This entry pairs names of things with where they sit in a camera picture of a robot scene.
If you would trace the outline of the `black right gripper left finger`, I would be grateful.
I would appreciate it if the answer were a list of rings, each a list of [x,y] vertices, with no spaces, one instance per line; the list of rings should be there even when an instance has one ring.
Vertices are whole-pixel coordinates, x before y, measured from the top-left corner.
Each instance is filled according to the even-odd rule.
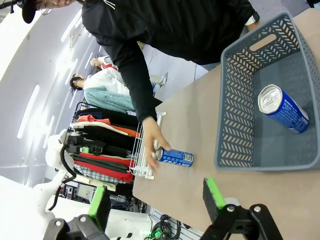
[[[67,222],[52,219],[44,234],[45,240],[108,240],[105,234],[111,210],[109,191],[97,187],[87,214],[81,214]]]

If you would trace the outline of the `person's right hand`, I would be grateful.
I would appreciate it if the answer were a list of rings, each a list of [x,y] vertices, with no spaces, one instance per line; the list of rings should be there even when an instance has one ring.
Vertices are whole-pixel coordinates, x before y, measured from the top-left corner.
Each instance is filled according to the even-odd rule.
[[[155,153],[154,141],[157,140],[161,147],[170,151],[172,148],[167,140],[162,135],[161,129],[153,117],[149,116],[142,121],[143,140],[145,147],[145,157],[148,165],[156,169],[158,164],[153,158]]]

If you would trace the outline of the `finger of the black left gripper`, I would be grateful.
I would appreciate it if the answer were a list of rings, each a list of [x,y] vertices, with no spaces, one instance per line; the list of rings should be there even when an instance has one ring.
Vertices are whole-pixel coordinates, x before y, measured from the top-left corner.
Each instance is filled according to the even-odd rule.
[[[80,152],[84,154],[101,155],[103,148],[99,146],[83,146],[80,148]]]
[[[95,147],[95,148],[103,148],[104,142],[99,140],[84,140],[83,142],[84,147]]]

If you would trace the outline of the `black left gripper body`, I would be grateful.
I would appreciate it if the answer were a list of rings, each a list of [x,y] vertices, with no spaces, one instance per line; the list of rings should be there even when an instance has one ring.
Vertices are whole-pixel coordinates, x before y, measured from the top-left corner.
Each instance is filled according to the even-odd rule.
[[[84,138],[77,131],[68,132],[65,143],[67,144],[69,153],[80,154]]]

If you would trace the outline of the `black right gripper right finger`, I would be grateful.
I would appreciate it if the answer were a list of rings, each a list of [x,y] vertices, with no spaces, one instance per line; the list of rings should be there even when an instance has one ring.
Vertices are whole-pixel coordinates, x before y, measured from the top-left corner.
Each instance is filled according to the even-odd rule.
[[[203,180],[202,198],[212,222],[202,240],[228,240],[233,234],[245,240],[283,239],[266,205],[259,203],[245,209],[226,203],[213,178]]]

